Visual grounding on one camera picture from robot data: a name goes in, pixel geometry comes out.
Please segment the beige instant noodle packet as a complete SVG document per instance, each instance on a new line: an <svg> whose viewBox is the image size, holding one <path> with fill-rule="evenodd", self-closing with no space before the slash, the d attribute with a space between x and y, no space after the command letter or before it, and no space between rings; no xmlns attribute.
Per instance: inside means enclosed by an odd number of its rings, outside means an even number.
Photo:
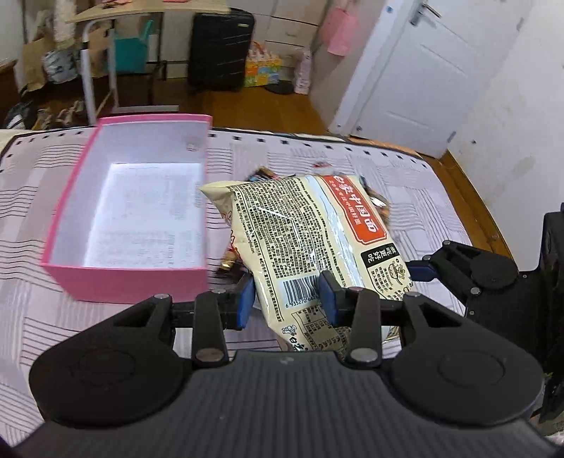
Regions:
<svg viewBox="0 0 564 458"><path fill-rule="evenodd" d="M407 266L353 175L208 183L203 193L231 227L231 245L254 277L269 328L291 349L343 353L346 327L330 324L319 277L399 301Z"/></svg>

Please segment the white wardrobe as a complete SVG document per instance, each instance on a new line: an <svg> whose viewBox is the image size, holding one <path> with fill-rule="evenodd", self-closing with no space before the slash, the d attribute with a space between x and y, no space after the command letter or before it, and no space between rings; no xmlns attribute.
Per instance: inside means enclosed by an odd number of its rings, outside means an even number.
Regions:
<svg viewBox="0 0 564 458"><path fill-rule="evenodd" d="M327 10L326 0L231 0L227 5L255 18L253 39L282 60L280 78L292 80L296 57L314 42Z"/></svg>

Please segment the pink hanging bag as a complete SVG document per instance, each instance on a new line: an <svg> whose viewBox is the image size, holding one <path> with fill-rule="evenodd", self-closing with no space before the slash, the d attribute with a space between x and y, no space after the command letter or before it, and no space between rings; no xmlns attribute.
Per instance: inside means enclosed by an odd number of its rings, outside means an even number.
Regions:
<svg viewBox="0 0 564 458"><path fill-rule="evenodd" d="M321 41L329 54L344 57L357 28L356 1L335 1L321 26Z"/></svg>

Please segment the teal shopping bag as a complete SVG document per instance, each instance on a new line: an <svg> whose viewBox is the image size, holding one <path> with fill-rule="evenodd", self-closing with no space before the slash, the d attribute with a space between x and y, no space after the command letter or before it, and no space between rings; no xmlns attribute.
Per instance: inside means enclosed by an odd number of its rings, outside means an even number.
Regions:
<svg viewBox="0 0 564 458"><path fill-rule="evenodd" d="M116 71L118 74L144 74L148 55L149 37L154 21L148 20L141 33L134 37L115 35Z"/></svg>

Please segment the black suitcase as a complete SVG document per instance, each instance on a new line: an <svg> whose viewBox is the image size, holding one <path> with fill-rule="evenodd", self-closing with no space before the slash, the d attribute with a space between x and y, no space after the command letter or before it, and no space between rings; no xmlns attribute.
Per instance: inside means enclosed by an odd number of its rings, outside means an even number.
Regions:
<svg viewBox="0 0 564 458"><path fill-rule="evenodd" d="M196 13L188 54L188 86L195 92L238 92L244 86L254 16L240 8L227 14Z"/></svg>

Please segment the colourful gift box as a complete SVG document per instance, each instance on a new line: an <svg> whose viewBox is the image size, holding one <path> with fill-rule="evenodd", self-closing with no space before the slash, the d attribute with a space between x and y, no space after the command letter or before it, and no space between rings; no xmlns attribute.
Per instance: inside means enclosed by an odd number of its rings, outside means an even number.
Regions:
<svg viewBox="0 0 564 458"><path fill-rule="evenodd" d="M246 58L244 86L251 88L278 84L281 67L282 59L278 54L252 41Z"/></svg>

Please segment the patterned bed sheet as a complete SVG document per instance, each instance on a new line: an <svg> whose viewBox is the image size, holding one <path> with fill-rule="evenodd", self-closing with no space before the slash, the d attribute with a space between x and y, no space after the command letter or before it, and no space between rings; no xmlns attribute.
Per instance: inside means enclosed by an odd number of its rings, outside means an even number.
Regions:
<svg viewBox="0 0 564 458"><path fill-rule="evenodd" d="M296 221L284 229L304 255L276 276L283 303L267 312L259 289L227 350L306 346L303 322L317 317L322 269L342 283L366 282L358 256L390 244L395 260L419 260L445 241L468 243L446 190L418 157L333 138L208 129L192 121L107 121L95 128L1 133L1 436L22 442L42 425L29 376L36 359L157 293L191 301L231 283L219 277L233 240L231 215L207 183L245 184L260 168L304 184L322 206L330 184L373 189L390 204L387 221L327 217L332 244ZM350 248L350 255L341 251Z"/></svg>

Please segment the white door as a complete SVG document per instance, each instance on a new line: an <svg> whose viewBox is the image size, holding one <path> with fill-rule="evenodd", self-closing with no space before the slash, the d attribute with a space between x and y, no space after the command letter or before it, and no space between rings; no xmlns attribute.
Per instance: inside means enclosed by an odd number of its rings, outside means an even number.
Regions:
<svg viewBox="0 0 564 458"><path fill-rule="evenodd" d="M330 128L438 159L498 72L531 1L388 1Z"/></svg>

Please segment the white patterned bag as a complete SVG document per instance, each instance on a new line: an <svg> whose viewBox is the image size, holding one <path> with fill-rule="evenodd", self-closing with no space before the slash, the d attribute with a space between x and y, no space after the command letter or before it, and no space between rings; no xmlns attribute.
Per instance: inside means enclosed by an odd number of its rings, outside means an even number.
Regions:
<svg viewBox="0 0 564 458"><path fill-rule="evenodd" d="M294 69L294 92L307 95L311 86L312 52L300 49L296 56Z"/></svg>

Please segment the wooden side table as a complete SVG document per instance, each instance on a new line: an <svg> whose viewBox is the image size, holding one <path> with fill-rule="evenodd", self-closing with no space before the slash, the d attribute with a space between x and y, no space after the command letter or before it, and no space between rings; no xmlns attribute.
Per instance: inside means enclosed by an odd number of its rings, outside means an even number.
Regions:
<svg viewBox="0 0 564 458"><path fill-rule="evenodd" d="M119 18L127 16L147 16L156 14L161 19L167 12L192 11L195 13L214 13L228 14L231 9L224 1L206 1L206 0L190 0L190 1L163 1L163 0L144 0L144 1L104 1L87 10L76 13L67 19L68 24L84 25L81 36L80 49L80 71L81 81L84 93L85 109L90 125L94 125L98 121L98 115L107 100L114 102L112 113L175 113L178 110L176 105L155 106L154 93L152 89L148 90L146 106L121 107L118 100L117 74L148 74L151 79L155 78L157 73L162 73L163 77L167 77L167 62L160 57L150 62L147 57L149 53L149 38L153 29L153 21L148 20L141 34L136 37L120 37L115 36L116 21ZM94 99L94 82L92 74L92 65L90 59L91 50L91 28L94 25L107 22L110 27L107 30L108 48L107 48L107 70L109 75L109 93L100 104ZM150 64L153 70L147 73L145 67Z"/></svg>

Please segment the pink cardboard box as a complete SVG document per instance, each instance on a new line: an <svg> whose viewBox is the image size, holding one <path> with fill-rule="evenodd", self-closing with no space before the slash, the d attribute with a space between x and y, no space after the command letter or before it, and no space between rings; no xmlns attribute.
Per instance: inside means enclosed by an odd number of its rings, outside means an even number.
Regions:
<svg viewBox="0 0 564 458"><path fill-rule="evenodd" d="M192 301L208 288L210 116L98 121L56 206L41 266L74 299Z"/></svg>

